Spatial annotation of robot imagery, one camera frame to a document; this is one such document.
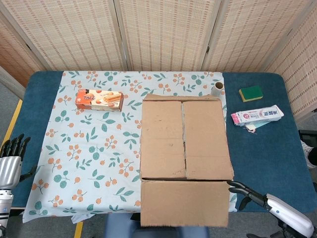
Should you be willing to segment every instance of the cardboard box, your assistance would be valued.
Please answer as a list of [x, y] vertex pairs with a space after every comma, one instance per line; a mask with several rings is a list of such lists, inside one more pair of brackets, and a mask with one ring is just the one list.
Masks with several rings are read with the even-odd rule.
[[78, 109], [120, 112], [123, 94], [116, 91], [79, 89], [75, 104]]
[[141, 225], [227, 226], [233, 169], [221, 101], [149, 94], [142, 113]]
[[244, 126], [267, 121], [277, 121], [282, 118], [281, 110], [278, 106], [268, 108], [253, 109], [231, 114], [235, 125]]

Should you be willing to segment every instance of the floor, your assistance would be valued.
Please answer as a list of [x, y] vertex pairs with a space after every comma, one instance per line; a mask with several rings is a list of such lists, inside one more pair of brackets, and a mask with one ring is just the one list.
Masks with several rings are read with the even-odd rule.
[[[0, 84], [0, 142], [6, 133], [18, 98]], [[299, 129], [317, 130], [317, 114], [298, 125]], [[317, 169], [311, 170], [317, 182]], [[307, 214], [317, 225], [317, 211]], [[95, 215], [84, 222], [82, 238], [102, 238], [106, 215]], [[10, 238], [72, 238], [76, 225], [70, 217], [41, 218], [22, 224], [22, 216], [10, 217], [7, 233]], [[269, 236], [279, 230], [276, 219], [269, 213], [230, 213], [227, 228], [210, 228], [211, 238], [245, 238], [246, 233]]]

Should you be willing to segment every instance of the yellow floor tape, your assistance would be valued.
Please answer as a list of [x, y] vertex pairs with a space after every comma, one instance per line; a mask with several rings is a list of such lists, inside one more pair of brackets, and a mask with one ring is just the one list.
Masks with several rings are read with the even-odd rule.
[[81, 237], [81, 231], [83, 230], [83, 224], [84, 224], [83, 222], [77, 223], [74, 238]]
[[22, 106], [22, 100], [19, 100], [18, 105], [16, 106], [15, 111], [14, 111], [14, 114], [13, 114], [13, 116], [12, 116], [12, 119], [11, 119], [10, 125], [9, 125], [9, 127], [8, 127], [8, 130], [6, 131], [6, 134], [5, 134], [5, 136], [4, 136], [4, 139], [3, 139], [2, 144], [3, 144], [5, 141], [7, 141], [7, 140], [10, 139], [10, 136], [11, 136], [11, 134], [12, 134], [12, 131], [13, 131], [13, 128], [14, 128], [16, 119], [18, 118], [18, 115], [19, 115], [19, 113], [20, 113], [21, 106]]

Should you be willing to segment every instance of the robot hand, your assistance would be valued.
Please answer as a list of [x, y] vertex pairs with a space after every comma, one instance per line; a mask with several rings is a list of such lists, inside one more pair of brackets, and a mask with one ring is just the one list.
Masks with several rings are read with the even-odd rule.
[[5, 236], [7, 220], [9, 218], [13, 195], [11, 190], [25, 178], [33, 175], [36, 167], [31, 172], [21, 176], [22, 161], [30, 137], [23, 143], [24, 134], [13, 140], [7, 140], [0, 150], [0, 237]]
[[[245, 186], [241, 182], [228, 181], [231, 188], [230, 192], [240, 193], [245, 197], [239, 206], [239, 211], [243, 210], [246, 205], [253, 201], [264, 209], [268, 210], [278, 219], [278, 225], [282, 231], [272, 234], [271, 238], [316, 238], [317, 231], [312, 222], [304, 214], [300, 213], [279, 198], [271, 195], [262, 195], [253, 189]], [[253, 234], [247, 234], [248, 238], [261, 238]]]

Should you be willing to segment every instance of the orange berry pattern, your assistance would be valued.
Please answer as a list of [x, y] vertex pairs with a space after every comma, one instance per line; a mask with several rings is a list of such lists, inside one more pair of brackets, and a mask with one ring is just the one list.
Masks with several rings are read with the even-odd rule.
[[[23, 221], [140, 212], [143, 99], [207, 95], [218, 81], [223, 82], [222, 74], [213, 72], [63, 72], [55, 100], [48, 102], [54, 106]], [[78, 89], [120, 91], [122, 111], [77, 108]], [[224, 90], [219, 98], [225, 119]]]

